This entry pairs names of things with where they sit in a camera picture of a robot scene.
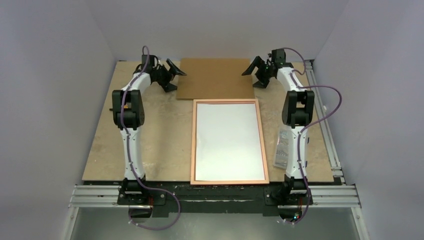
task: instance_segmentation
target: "metal frame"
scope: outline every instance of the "metal frame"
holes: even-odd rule
[[[311,208],[358,208],[360,201],[355,186],[310,186],[314,204]],[[117,205],[119,191],[116,185],[77,185],[70,199],[70,208],[128,208]],[[298,206],[278,206],[297,208]],[[149,209],[149,205],[132,205],[131,208]]]
[[[317,85],[317,80],[315,79],[314,70],[312,69],[311,61],[309,60],[306,61],[306,76],[307,76],[309,85]],[[324,106],[323,100],[321,99],[321,94],[319,89],[314,89],[313,91],[315,92],[315,96],[316,96],[316,101],[315,101],[316,114],[318,115],[318,119],[321,119],[322,117],[326,115],[325,114],[326,111],[324,110],[324,107],[323,107]],[[331,167],[340,168],[341,170],[342,165],[340,164],[339,157],[337,156],[337,151],[334,146],[334,141],[330,131],[329,123],[327,120],[324,120],[324,121],[321,121],[319,124],[321,126],[322,136],[324,137],[324,143],[325,143],[325,147],[327,148],[328,158],[330,160]]]
[[[306,76],[310,85],[316,85],[312,64],[306,61]],[[315,109],[318,118],[325,115],[323,101],[320,91],[314,89],[316,101]],[[333,137],[329,123],[324,120],[319,123],[324,138],[325,147],[331,165],[333,176],[340,178],[342,185],[313,185],[310,186],[314,204],[311,208],[351,208],[356,229],[361,240],[369,240],[369,234],[361,211],[361,202],[354,185],[345,185],[342,167],[334,146]],[[63,231],[63,239],[70,240],[78,216],[79,208],[129,208],[128,205],[117,205],[118,199],[117,185],[76,185],[69,203],[68,215]],[[298,206],[280,205],[279,208],[297,208]],[[131,208],[149,209],[149,205],[132,205]]]

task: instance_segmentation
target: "cable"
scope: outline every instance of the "cable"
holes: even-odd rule
[[[136,77],[134,77],[134,79],[132,79],[129,82],[128,87],[123,92],[122,103],[121,103],[121,108],[120,108],[120,112],[121,112],[121,114],[120,114],[120,123],[121,123],[123,129],[126,132],[126,151],[128,153],[129,166],[130,166],[131,172],[132,172],[132,174],[134,174],[134,177],[137,180],[138,184],[140,184],[140,186],[142,188],[144,188],[144,189],[153,190],[153,191],[163,191],[163,192],[171,195],[175,199],[176,204],[178,205],[178,213],[177,213],[175,219],[170,224],[165,225],[165,226],[161,226],[161,227],[151,227],[151,226],[145,226],[145,225],[141,225],[141,224],[139,224],[137,222],[134,222],[133,219],[131,218],[131,211],[128,211],[128,217],[129,217],[129,222],[128,223],[131,223],[131,224],[133,224],[133,225],[135,225],[137,227],[140,227],[140,228],[143,228],[143,229],[148,229],[148,230],[164,230],[164,229],[170,228],[180,218],[180,216],[181,216],[181,204],[180,204],[180,201],[178,201],[178,198],[172,192],[170,192],[170,191],[168,191],[166,189],[155,188],[155,187],[148,187],[148,186],[144,185],[143,182],[140,180],[140,177],[137,175],[137,172],[136,172],[136,170],[133,167],[133,164],[132,164],[133,161],[131,160],[131,154],[130,154],[130,136],[131,136],[131,133],[128,131],[128,128],[124,124],[124,106],[125,106],[125,99],[126,99],[127,93],[130,90],[130,88],[133,85],[133,83],[137,79],[139,79],[142,74],[145,73],[146,67],[147,67],[147,65],[149,63],[150,51],[149,51],[149,48],[147,46],[143,46],[143,49],[142,49],[143,55],[145,54],[145,49],[147,50],[147,58],[146,58],[146,62],[144,64],[144,66],[143,66],[143,69],[141,70],[141,72]]]
[[[310,205],[310,201],[311,201],[311,189],[309,188],[309,185],[308,185],[308,180],[306,179],[306,176],[305,176],[305,173],[304,173],[304,170],[303,170],[303,168],[302,168],[302,161],[301,161],[301,138],[302,138],[302,133],[306,130],[306,129],[308,129],[308,128],[310,128],[310,127],[312,127],[313,125],[315,125],[315,124],[317,124],[317,123],[320,123],[320,122],[322,122],[322,121],[324,121],[324,120],[326,120],[326,119],[328,119],[331,115],[333,115],[339,108],[340,108],[340,105],[342,104],[342,94],[340,93],[340,91],[339,90],[337,90],[335,87],[332,87],[332,86],[328,86],[328,85],[310,85],[310,86],[299,86],[298,85],[298,83],[296,82],[296,80],[295,80],[295,78],[293,77],[293,73],[299,73],[300,75],[304,75],[305,73],[306,73],[306,62],[305,62],[305,59],[304,59],[304,57],[298,52],[298,51],[296,51],[296,50],[294,50],[293,48],[290,48],[290,47],[282,47],[282,48],[280,48],[280,49],[287,49],[287,50],[291,50],[291,51],[293,51],[293,52],[295,52],[295,53],[297,53],[297,55],[299,55],[299,57],[302,59],[302,62],[303,62],[303,72],[300,72],[299,70],[297,70],[297,69],[293,69],[291,72],[290,72],[290,77],[291,77],[291,80],[293,81],[293,83],[296,85],[296,87],[298,88],[298,89],[309,89],[309,88],[328,88],[328,89],[332,89],[332,90],[334,90],[334,91],[336,91],[337,92],[337,94],[338,94],[338,104],[337,104],[337,106],[334,108],[334,110],[333,111],[331,111],[329,114],[327,114],[326,116],[324,116],[323,118],[321,118],[321,119],[318,119],[318,120],[316,120],[316,121],[314,121],[314,122],[312,122],[312,123],[310,123],[310,124],[308,124],[307,126],[305,126],[304,128],[302,128],[302,130],[300,130],[300,132],[299,132],[299,136],[297,137],[297,162],[299,163],[299,167],[300,167],[300,174],[302,175],[302,178],[303,178],[303,181],[304,181],[304,183],[305,183],[305,186],[306,186],[306,194],[307,194],[307,202],[306,202],[306,206],[305,206],[305,210],[304,210],[304,212],[303,212],[303,214],[302,214],[302,216],[301,217],[299,217],[299,219],[297,219],[296,221],[294,221],[294,222],[292,222],[291,224],[297,224],[297,223],[299,223],[303,218],[304,218],[304,216],[306,215],[306,213],[308,212],[308,209],[309,209],[309,205]]]

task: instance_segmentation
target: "orange frame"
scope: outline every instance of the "orange frame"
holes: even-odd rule
[[[234,181],[198,181],[196,180],[196,131],[197,131],[197,106],[198,104],[255,104],[257,128],[259,130],[260,149],[262,152],[263,173],[265,180],[234,180]],[[265,155],[264,135],[262,132],[261,115],[257,99],[194,99],[193,100],[193,129],[191,136],[191,174],[192,185],[244,185],[244,184],[269,184],[267,157]]]

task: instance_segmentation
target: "whiteboard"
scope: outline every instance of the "whiteboard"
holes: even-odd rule
[[[257,100],[195,105],[194,181],[268,183]]]

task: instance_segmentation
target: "white board surface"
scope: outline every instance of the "white board surface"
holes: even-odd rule
[[[265,180],[254,103],[197,104],[196,181]]]

